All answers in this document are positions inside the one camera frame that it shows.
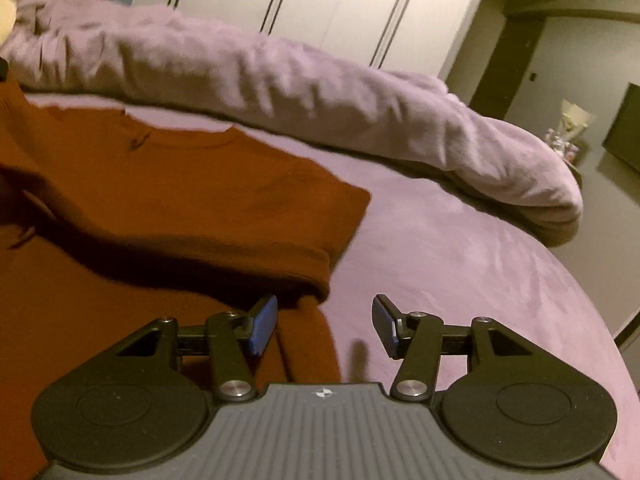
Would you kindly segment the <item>white flower bouquet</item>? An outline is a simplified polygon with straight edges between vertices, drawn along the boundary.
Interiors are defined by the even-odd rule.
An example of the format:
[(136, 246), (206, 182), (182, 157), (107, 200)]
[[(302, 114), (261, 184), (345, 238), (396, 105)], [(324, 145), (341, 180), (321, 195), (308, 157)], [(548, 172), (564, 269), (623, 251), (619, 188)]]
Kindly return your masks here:
[(544, 143), (566, 162), (572, 162), (580, 151), (577, 142), (596, 118), (576, 103), (562, 99), (558, 125), (547, 130)]

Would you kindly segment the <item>dark wall television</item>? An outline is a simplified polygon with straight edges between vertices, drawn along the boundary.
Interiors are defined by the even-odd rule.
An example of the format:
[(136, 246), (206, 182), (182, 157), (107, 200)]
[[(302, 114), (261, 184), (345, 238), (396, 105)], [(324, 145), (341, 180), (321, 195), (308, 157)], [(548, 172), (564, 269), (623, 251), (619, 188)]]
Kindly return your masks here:
[(602, 145), (605, 151), (634, 171), (640, 171), (640, 87), (638, 84), (628, 84), (622, 104)]

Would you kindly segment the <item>lilac rumpled duvet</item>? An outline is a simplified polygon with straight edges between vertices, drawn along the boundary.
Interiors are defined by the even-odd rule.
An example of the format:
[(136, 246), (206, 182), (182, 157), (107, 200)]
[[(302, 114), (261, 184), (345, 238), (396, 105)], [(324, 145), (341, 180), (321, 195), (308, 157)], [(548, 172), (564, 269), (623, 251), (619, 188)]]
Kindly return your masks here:
[(377, 70), (168, 6), (112, 0), (17, 0), (1, 54), (32, 90), (224, 116), (437, 169), (506, 205), (550, 247), (572, 240), (582, 222), (582, 192), (551, 148), (474, 112), (435, 77)]

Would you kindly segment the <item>rust red sweater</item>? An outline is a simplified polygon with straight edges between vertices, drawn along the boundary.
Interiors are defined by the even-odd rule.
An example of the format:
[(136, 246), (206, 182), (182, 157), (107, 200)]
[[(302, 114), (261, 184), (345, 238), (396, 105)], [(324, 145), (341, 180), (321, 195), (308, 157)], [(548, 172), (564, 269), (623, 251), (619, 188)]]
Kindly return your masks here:
[(158, 128), (121, 108), (40, 106), (1, 79), (1, 474), (46, 462), (36, 396), (156, 318), (263, 296), (260, 384), (338, 382), (320, 304), (369, 193), (237, 128)]

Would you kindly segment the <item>cream round face plush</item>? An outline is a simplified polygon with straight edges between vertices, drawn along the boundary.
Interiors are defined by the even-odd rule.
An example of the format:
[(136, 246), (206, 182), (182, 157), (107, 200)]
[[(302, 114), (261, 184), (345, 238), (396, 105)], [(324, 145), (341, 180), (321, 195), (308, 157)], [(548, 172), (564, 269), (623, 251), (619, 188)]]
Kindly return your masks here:
[(6, 41), (15, 25), (17, 5), (15, 0), (0, 0), (0, 44)]

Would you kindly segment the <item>lilac bed sheet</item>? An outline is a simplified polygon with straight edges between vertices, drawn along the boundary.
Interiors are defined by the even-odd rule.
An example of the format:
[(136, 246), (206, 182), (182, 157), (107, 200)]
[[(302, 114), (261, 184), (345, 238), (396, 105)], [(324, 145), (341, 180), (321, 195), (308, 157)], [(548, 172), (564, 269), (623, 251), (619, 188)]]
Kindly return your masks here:
[[(121, 108), (146, 124), (221, 132), (232, 126), (93, 96), (31, 96), (40, 106)], [(490, 315), (576, 366), (612, 394), (617, 429), (604, 466), (623, 479), (639, 474), (639, 402), (623, 359), (600, 314), (538, 240), (507, 222), (491, 204), (436, 177), (413, 178), (378, 162), (319, 151), (256, 130), (252, 138), (310, 159), (363, 188), (370, 200), (331, 272), (320, 311), (328, 322), (340, 380), (388, 382), (395, 367), (376, 341), (368, 315), (375, 294), (448, 322)]]

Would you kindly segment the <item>dark brown door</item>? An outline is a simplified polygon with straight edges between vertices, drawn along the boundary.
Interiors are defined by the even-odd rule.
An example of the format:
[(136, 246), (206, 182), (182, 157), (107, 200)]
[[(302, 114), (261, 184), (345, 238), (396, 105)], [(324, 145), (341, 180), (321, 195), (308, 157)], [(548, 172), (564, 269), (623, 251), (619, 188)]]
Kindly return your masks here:
[(508, 18), (469, 107), (490, 118), (506, 117), (544, 30), (544, 18)]

